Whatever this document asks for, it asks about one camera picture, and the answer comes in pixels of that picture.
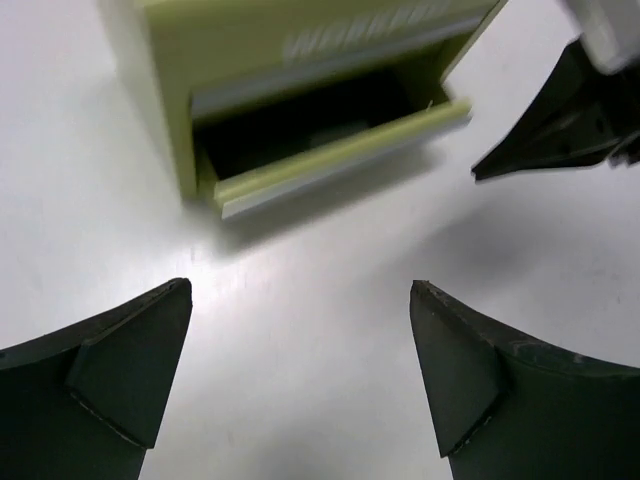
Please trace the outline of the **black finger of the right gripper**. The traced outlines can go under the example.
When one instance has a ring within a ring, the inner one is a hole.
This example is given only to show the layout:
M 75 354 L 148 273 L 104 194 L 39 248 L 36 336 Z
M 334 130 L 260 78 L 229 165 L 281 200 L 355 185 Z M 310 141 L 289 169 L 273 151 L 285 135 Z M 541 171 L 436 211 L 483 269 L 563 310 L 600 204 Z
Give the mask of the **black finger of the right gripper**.
M 525 171 L 639 162 L 639 64 L 604 74 L 567 45 L 505 138 L 471 172 L 485 181 Z

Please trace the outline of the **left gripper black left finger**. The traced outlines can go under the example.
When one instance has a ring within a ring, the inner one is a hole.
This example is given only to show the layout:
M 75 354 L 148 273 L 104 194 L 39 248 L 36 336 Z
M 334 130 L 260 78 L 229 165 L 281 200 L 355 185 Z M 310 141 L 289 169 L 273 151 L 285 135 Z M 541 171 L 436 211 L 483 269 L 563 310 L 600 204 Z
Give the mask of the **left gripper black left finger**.
M 2 349 L 2 478 L 138 478 L 157 441 L 191 313 L 191 282 L 175 278 Z

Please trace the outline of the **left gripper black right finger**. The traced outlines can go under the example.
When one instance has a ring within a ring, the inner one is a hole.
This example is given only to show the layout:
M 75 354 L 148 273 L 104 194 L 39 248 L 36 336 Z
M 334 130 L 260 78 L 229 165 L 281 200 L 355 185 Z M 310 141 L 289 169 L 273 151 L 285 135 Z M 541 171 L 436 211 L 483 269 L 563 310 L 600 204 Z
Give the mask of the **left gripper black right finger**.
M 417 280 L 410 321 L 456 479 L 635 479 L 639 371 L 572 352 Z

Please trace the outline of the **green metal drawer box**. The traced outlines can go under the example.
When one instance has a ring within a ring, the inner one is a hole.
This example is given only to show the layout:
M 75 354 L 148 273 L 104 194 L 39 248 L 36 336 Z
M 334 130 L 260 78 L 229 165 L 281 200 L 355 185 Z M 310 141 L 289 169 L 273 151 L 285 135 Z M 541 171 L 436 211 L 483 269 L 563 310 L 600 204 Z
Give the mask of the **green metal drawer box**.
M 101 1 L 184 200 L 223 218 L 466 125 L 445 79 L 500 1 Z

